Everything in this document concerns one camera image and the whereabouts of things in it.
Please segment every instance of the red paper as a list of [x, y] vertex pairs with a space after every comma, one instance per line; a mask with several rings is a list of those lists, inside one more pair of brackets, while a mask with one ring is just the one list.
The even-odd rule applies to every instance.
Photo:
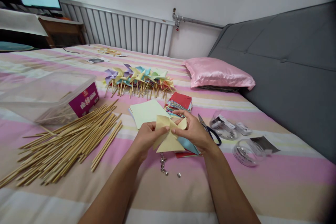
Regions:
[[195, 153], [192, 153], [188, 150], [185, 150], [184, 152], [175, 152], [176, 158], [187, 158], [187, 157], [193, 157], [193, 156], [202, 156], [202, 155], [196, 155]]
[[175, 92], [173, 93], [173, 95], [171, 96], [169, 100], [173, 100], [174, 102], [180, 104], [185, 109], [188, 109], [192, 101], [192, 98], [190, 96], [186, 96], [184, 94], [179, 94]]

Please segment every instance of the black card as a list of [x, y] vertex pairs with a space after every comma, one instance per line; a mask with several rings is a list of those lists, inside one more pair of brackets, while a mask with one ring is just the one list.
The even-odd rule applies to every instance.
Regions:
[[91, 61], [91, 62], [93, 62], [93, 63], [104, 62], [104, 60], [102, 60], [102, 59], [98, 59], [98, 58], [95, 58], [95, 59], [89, 59], [89, 61]]
[[273, 144], [271, 144], [267, 139], [266, 137], [262, 136], [262, 137], [259, 137], [259, 138], [250, 138], [253, 142], [256, 142], [257, 144], [260, 145], [260, 147], [263, 149], [263, 150], [267, 150], [267, 149], [270, 149], [272, 150], [272, 153], [275, 153], [275, 152], [278, 152], [280, 151], [279, 149], [277, 149]]

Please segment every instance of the stack of colored paper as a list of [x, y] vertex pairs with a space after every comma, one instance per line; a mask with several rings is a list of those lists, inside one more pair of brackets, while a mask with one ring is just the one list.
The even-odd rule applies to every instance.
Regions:
[[190, 96], [179, 94], [175, 92], [171, 98], [169, 99], [166, 105], [166, 111], [173, 117], [181, 117], [184, 116], [181, 114], [173, 114], [174, 110], [187, 110], [190, 112], [191, 108], [193, 107], [192, 98]]

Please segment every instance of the metal pipe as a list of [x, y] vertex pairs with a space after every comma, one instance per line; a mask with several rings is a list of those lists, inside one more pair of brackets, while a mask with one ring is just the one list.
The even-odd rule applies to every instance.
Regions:
[[180, 26], [180, 21], [190, 22], [190, 23], [196, 23], [196, 24], [199, 24], [199, 25], [210, 26], [210, 27], [214, 27], [214, 28], [218, 28], [218, 29], [223, 29], [224, 28], [223, 25], [209, 23], [209, 22], [204, 22], [204, 21], [201, 21], [201, 20], [191, 19], [191, 18], [188, 18], [188, 17], [176, 15], [175, 11], [176, 11], [176, 8], [173, 9], [173, 19], [176, 20], [175, 25], [177, 26], [177, 30], [178, 30], [178, 28]]

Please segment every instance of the pink satin pillow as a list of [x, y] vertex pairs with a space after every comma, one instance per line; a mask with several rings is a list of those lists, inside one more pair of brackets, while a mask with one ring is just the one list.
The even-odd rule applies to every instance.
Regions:
[[191, 73], [192, 88], [212, 85], [251, 90], [256, 85], [251, 75], [216, 58], [191, 58], [184, 61], [184, 65]]

